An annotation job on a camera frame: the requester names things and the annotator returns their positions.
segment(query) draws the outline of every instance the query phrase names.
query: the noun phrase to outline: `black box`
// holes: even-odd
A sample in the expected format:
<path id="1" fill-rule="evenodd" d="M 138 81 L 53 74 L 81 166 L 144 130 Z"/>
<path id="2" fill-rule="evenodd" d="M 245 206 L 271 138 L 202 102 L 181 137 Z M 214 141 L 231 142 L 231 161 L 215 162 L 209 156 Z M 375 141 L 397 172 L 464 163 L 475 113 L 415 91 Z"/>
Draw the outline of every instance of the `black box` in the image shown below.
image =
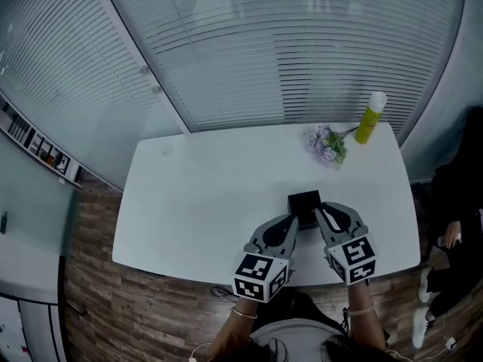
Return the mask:
<path id="1" fill-rule="evenodd" d="M 318 227 L 314 209 L 320 203 L 318 190 L 288 196 L 288 212 L 299 218 L 299 231 Z"/>

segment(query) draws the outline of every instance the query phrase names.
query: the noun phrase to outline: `white table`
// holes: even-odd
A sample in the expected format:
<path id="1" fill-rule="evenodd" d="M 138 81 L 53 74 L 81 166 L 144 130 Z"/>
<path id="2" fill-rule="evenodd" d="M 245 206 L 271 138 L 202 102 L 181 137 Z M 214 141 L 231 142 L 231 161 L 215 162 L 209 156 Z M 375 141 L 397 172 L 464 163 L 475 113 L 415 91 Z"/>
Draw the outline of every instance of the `white table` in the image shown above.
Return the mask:
<path id="1" fill-rule="evenodd" d="M 332 124 L 344 131 L 355 124 Z M 369 143 L 346 138 L 339 170 L 305 151 L 315 125 L 209 131 L 139 142 L 115 231 L 115 262 L 176 278 L 229 284 L 235 254 L 256 227 L 287 213 L 287 196 L 318 189 L 358 211 L 377 243 L 375 276 L 420 262 L 408 176 L 391 127 Z M 339 283 L 318 229 L 299 233 L 290 284 Z"/>

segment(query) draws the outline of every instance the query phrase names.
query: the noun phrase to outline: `human arm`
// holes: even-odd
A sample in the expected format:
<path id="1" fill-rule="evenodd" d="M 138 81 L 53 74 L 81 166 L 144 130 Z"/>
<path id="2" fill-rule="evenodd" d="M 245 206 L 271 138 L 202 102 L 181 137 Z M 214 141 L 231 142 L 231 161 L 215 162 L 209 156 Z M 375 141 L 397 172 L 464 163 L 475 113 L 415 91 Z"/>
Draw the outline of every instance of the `human arm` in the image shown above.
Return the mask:
<path id="1" fill-rule="evenodd" d="M 365 281 L 351 284 L 348 288 L 350 311 L 364 310 L 373 305 L 369 287 Z M 351 337 L 355 341 L 380 350 L 386 349 L 383 328 L 380 325 L 375 310 L 372 309 L 365 314 L 351 316 L 350 326 L 352 329 Z"/>
<path id="2" fill-rule="evenodd" d="M 240 298 L 235 310 L 249 316 L 257 314 L 258 302 Z M 232 312 L 213 341 L 208 353 L 210 358 L 229 354 L 248 343 L 254 320 Z"/>

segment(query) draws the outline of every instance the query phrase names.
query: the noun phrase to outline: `spray can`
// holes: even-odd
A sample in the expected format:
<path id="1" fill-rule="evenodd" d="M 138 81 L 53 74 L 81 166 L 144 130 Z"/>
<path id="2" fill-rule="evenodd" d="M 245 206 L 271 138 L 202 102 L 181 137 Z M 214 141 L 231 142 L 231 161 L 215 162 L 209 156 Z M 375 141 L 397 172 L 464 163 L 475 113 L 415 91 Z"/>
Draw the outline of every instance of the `spray can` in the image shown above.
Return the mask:
<path id="1" fill-rule="evenodd" d="M 386 105 L 387 97 L 382 91 L 373 91 L 369 99 L 368 107 L 365 110 L 364 117 L 355 133 L 355 140 L 361 144 L 368 142 L 380 115 L 383 113 Z"/>

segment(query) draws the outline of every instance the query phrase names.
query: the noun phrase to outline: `white bottle cap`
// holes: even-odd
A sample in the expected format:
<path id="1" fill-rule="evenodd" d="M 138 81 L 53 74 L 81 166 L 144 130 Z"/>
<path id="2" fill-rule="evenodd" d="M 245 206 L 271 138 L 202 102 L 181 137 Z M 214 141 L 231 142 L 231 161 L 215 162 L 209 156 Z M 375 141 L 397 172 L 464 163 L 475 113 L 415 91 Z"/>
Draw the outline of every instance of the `white bottle cap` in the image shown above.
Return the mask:
<path id="1" fill-rule="evenodd" d="M 373 112 L 381 113 L 386 105 L 387 97 L 382 91 L 373 91 L 369 99 L 369 109 Z"/>

